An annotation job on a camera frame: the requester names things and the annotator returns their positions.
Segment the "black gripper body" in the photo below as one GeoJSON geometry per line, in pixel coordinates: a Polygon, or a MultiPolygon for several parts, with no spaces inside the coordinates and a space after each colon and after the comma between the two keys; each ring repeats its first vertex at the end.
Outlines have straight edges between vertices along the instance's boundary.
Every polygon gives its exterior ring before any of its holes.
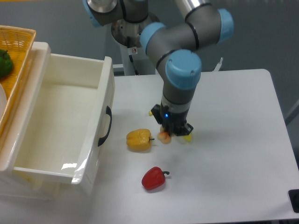
{"type": "Polygon", "coordinates": [[[167,117],[167,131],[170,135],[175,135],[175,127],[183,123],[187,123],[186,117],[189,110],[186,110],[184,112],[172,112],[169,106],[164,106],[163,104],[161,104],[161,106],[164,108],[163,111],[166,113],[167,117]]]}

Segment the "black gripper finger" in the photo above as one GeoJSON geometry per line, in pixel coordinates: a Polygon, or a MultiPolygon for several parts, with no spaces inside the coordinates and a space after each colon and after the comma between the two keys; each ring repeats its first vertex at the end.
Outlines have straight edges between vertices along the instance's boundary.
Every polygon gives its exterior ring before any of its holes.
{"type": "Polygon", "coordinates": [[[166,113],[163,111],[163,107],[159,104],[155,104],[150,112],[155,118],[156,122],[162,126],[164,132],[167,132],[167,117],[166,113]]]}
{"type": "Polygon", "coordinates": [[[183,123],[174,129],[174,134],[176,136],[187,136],[189,135],[193,130],[193,126],[189,123],[183,123]]]}

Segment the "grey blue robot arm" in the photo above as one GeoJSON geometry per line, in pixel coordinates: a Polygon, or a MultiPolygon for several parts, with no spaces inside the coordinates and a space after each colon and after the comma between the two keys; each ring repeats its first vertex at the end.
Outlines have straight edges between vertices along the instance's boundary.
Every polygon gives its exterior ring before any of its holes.
{"type": "Polygon", "coordinates": [[[183,24],[167,28],[154,20],[146,0],[85,0],[94,26],[112,24],[113,38],[127,48],[142,48],[163,79],[161,103],[152,108],[169,135],[189,135],[186,117],[200,80],[202,63],[196,51],[231,38],[234,20],[226,9],[208,0],[178,0],[183,24]]]}

